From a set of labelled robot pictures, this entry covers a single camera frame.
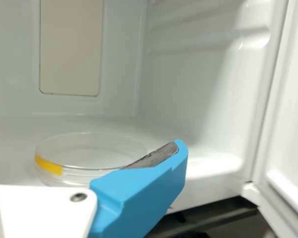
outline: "blue plastic piece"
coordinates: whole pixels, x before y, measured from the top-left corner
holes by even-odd
[[[188,149],[155,167],[117,170],[90,182],[98,207],[89,238],[143,238],[165,215],[185,183]]]

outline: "screw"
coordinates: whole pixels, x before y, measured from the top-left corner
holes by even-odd
[[[87,198],[87,195],[85,193],[76,193],[71,196],[72,202],[82,202]]]

